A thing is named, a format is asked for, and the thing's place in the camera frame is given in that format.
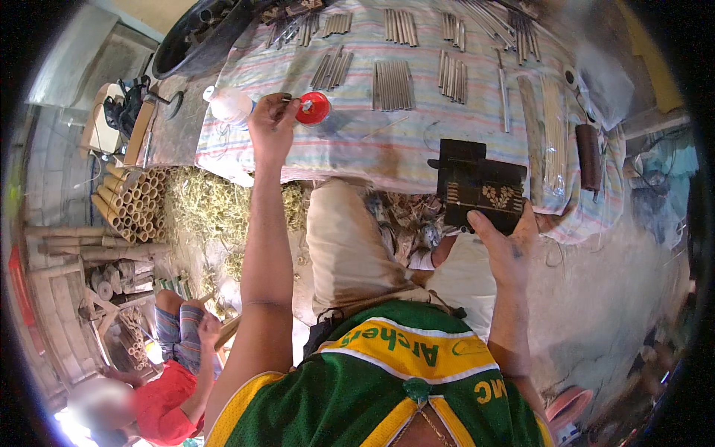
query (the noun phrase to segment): bundle of bamboo strips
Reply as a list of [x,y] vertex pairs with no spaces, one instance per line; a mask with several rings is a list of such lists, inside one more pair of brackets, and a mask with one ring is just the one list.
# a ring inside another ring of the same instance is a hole
[[102,217],[127,242],[162,241],[166,236],[165,170],[128,170],[107,163],[107,171],[109,175],[92,195]]
[[122,322],[119,341],[127,350],[134,369],[139,371],[149,367],[149,359],[144,346],[144,335],[140,328],[142,313],[137,308],[123,310],[119,314]]

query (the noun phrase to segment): white bottle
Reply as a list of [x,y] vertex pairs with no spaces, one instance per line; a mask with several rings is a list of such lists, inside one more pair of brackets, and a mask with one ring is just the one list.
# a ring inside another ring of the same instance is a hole
[[248,129],[248,115],[253,112],[256,103],[238,87],[217,89],[208,86],[204,90],[204,99],[211,104],[214,118],[236,125],[240,130]]

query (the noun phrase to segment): hand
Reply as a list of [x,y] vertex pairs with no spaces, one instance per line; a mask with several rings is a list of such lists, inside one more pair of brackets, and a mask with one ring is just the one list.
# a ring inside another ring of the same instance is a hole
[[505,236],[482,213],[472,210],[467,220],[489,251],[489,267],[497,288],[525,291],[529,254],[538,237],[531,202],[524,200],[524,211],[514,232]]
[[290,102],[283,99],[290,99],[290,94],[274,93],[261,98],[248,118],[256,170],[279,169],[293,144],[293,122],[300,99]]
[[216,315],[210,312],[204,313],[204,317],[199,323],[199,340],[201,340],[201,349],[215,352],[214,345],[219,340],[221,333],[221,322]]

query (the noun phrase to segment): concrete wall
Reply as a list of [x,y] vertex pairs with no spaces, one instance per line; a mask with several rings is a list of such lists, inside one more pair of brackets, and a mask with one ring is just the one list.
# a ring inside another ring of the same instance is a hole
[[92,3],[117,14],[128,26],[161,41],[193,0],[92,0]]

